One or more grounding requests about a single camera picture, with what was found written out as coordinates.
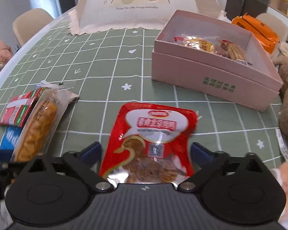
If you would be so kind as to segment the blue seaweed snack bag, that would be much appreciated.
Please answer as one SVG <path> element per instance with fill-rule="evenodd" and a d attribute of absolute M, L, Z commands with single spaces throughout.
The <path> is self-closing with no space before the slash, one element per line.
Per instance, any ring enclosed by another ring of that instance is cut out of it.
<path fill-rule="evenodd" d="M 23 128 L 17 126 L 8 126 L 5 134 L 3 135 L 0 149 L 1 150 L 14 150 L 19 136 L 21 135 Z"/>

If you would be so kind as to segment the red long snack packet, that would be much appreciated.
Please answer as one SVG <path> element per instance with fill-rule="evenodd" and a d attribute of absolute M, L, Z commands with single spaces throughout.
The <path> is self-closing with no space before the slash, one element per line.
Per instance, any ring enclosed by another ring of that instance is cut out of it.
<path fill-rule="evenodd" d="M 0 118 L 0 126 L 24 127 L 36 102 L 44 92 L 43 87 L 13 97 L 4 109 Z"/>

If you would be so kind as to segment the long bread stick clear pack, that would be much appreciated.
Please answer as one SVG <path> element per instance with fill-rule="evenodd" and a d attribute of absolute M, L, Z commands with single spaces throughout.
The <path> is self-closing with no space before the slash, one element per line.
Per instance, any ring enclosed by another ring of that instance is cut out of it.
<path fill-rule="evenodd" d="M 67 107 L 78 98 L 74 85 L 74 81 L 51 84 L 45 80 L 38 84 L 38 100 L 18 138 L 12 161 L 29 161 L 47 152 Z"/>

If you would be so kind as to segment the red chicken leg snack pouch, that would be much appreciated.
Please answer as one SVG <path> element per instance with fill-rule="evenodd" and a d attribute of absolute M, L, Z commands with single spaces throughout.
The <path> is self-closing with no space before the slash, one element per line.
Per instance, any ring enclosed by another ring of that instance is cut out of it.
<path fill-rule="evenodd" d="M 99 175 L 120 183 L 179 185 L 194 174 L 188 139 L 194 111 L 151 103 L 124 104 L 112 128 Z"/>

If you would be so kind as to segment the round pastry clear wrapper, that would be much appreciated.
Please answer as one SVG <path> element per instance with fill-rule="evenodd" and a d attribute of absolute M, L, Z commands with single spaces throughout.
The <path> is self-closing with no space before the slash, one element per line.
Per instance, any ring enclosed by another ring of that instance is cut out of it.
<path fill-rule="evenodd" d="M 232 43 L 228 40 L 221 40 L 220 43 L 221 48 L 223 48 L 224 51 L 226 51 L 230 59 L 239 62 L 240 64 L 252 66 L 252 63 L 249 62 L 246 53 L 239 45 Z"/>

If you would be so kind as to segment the yellow cookie red packet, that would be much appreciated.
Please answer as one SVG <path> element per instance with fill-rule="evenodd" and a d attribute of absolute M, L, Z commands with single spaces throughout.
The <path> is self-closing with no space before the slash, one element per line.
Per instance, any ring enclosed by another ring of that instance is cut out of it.
<path fill-rule="evenodd" d="M 181 34 L 173 37 L 175 43 L 186 47 L 191 47 L 207 53 L 219 54 L 223 50 L 218 36 L 198 36 Z"/>

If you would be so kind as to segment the pink cardboard gift box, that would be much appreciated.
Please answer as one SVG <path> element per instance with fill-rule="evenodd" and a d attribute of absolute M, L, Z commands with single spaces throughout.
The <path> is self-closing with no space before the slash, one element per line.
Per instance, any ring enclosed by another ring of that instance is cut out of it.
<path fill-rule="evenodd" d="M 174 41 L 182 34 L 235 43 L 248 63 L 182 46 Z M 258 111 L 266 110 L 283 85 L 270 57 L 250 31 L 183 10 L 174 12 L 155 40 L 151 76 L 155 81 L 197 90 Z"/>

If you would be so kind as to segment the beige chair left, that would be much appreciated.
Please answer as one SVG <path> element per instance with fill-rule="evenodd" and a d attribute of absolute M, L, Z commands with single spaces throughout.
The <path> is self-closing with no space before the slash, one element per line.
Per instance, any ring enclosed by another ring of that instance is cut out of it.
<path fill-rule="evenodd" d="M 54 18 L 44 9 L 31 9 L 17 17 L 13 24 L 14 35 L 22 47 L 42 28 L 54 21 Z"/>

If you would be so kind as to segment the beige chair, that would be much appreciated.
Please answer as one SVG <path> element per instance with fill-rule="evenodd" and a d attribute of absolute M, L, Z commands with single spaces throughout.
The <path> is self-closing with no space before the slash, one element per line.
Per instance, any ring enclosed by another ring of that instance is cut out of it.
<path fill-rule="evenodd" d="M 14 35 L 22 47 L 42 28 L 54 21 L 54 18 L 44 9 L 31 9 L 17 17 L 13 24 Z"/>
<path fill-rule="evenodd" d="M 288 28 L 280 19 L 268 13 L 259 14 L 256 19 L 271 28 L 278 35 L 280 42 L 287 40 Z"/>

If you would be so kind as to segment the orange bag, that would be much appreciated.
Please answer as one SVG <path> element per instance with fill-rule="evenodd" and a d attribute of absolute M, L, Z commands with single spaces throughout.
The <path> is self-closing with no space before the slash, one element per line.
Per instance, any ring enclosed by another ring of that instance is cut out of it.
<path fill-rule="evenodd" d="M 233 18 L 232 24 L 252 32 L 269 54 L 274 52 L 279 43 L 278 35 L 269 26 L 248 14 Z"/>

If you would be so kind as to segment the beige chair right back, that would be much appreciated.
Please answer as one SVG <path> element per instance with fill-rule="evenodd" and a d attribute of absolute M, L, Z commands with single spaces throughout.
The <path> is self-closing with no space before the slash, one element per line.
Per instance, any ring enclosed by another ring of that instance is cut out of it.
<path fill-rule="evenodd" d="M 287 40 L 288 28 L 280 19 L 268 13 L 259 14 L 256 19 L 271 28 L 278 35 L 280 42 Z"/>

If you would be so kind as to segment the white cartoon food cover tent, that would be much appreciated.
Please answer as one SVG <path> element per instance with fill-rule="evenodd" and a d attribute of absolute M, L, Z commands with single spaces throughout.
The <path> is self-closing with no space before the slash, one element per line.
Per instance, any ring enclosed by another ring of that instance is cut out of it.
<path fill-rule="evenodd" d="M 161 30 L 176 10 L 227 21 L 217 0 L 79 0 L 69 13 L 72 35 L 110 29 Z"/>

